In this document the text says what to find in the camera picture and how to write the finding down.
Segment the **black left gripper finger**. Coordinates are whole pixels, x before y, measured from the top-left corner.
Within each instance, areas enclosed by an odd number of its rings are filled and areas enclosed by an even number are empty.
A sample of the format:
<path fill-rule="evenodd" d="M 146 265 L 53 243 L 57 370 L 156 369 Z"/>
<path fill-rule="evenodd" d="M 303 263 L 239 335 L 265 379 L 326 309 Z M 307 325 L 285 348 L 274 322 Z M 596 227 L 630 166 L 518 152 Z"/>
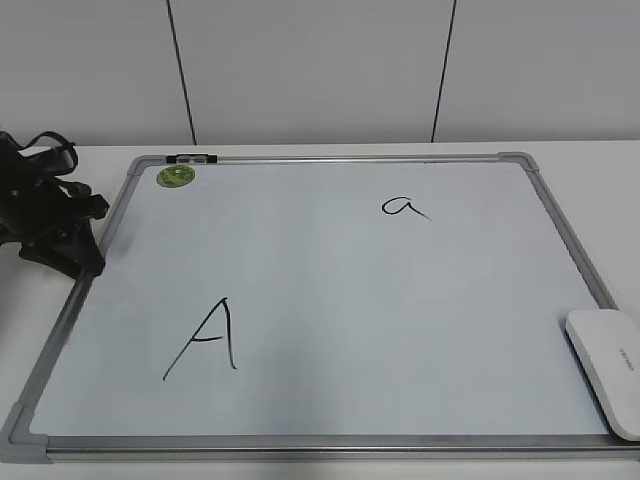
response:
<path fill-rule="evenodd" d="M 78 222 L 22 243 L 19 257 L 54 269 L 70 278 L 102 274 L 105 258 L 89 222 Z"/>
<path fill-rule="evenodd" d="M 64 221 L 103 219 L 109 209 L 108 202 L 100 194 L 93 194 L 89 185 L 81 182 L 59 181 L 66 191 L 60 203 L 59 218 Z"/>

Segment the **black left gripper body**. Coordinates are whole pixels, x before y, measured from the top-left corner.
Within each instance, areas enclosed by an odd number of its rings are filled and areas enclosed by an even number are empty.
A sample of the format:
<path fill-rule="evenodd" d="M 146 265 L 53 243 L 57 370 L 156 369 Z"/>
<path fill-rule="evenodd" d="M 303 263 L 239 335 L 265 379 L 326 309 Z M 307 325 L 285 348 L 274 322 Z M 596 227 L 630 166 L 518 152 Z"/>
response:
<path fill-rule="evenodd" d="M 26 243 L 75 221 L 59 218 L 60 177 L 78 165 L 75 144 L 45 131 L 21 145 L 1 132 L 1 242 Z"/>

